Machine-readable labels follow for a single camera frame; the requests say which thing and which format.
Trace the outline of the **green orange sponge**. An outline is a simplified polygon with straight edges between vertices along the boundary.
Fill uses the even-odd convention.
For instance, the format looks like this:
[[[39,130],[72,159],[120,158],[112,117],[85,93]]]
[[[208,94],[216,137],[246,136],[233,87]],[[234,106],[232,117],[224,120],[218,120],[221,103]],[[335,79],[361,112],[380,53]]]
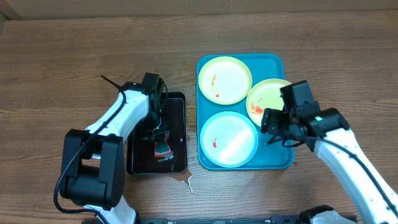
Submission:
[[[157,162],[169,161],[174,158],[174,153],[167,141],[155,142],[154,158]]]

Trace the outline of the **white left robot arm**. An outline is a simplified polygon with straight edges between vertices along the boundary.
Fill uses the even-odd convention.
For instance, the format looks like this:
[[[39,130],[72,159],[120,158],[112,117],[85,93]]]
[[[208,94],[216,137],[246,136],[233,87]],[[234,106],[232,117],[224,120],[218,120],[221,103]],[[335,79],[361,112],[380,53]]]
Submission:
[[[137,136],[160,146],[170,130],[161,113],[164,81],[126,82],[107,112],[84,130],[67,132],[53,203],[62,213],[92,213],[100,223],[135,223],[136,211],[123,196],[124,143]]]

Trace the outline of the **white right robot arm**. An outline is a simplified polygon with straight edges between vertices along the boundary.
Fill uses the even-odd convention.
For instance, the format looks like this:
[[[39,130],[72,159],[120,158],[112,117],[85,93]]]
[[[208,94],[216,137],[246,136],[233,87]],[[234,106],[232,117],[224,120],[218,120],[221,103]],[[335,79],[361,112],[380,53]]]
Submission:
[[[339,180],[363,222],[397,223],[397,194],[366,157],[337,109],[294,116],[266,108],[261,132],[307,144]]]

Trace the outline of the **light blue plate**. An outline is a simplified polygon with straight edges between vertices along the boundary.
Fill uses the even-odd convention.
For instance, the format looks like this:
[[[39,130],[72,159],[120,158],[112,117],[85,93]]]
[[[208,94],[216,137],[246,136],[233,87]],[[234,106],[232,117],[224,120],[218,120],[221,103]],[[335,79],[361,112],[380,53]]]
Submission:
[[[234,111],[214,114],[203,125],[199,137],[205,157],[222,168],[247,164],[258,147],[257,130],[252,121]]]

